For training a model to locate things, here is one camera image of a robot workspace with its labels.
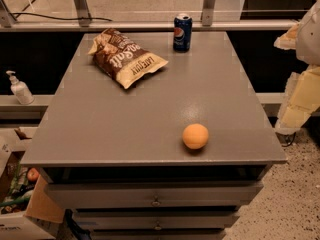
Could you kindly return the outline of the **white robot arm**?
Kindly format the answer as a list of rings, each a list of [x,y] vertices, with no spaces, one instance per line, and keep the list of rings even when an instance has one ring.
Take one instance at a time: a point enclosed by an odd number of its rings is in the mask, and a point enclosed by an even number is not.
[[[320,108],[320,0],[274,46],[294,50],[296,58],[306,64],[305,70],[288,78],[275,124],[277,133],[292,135]]]

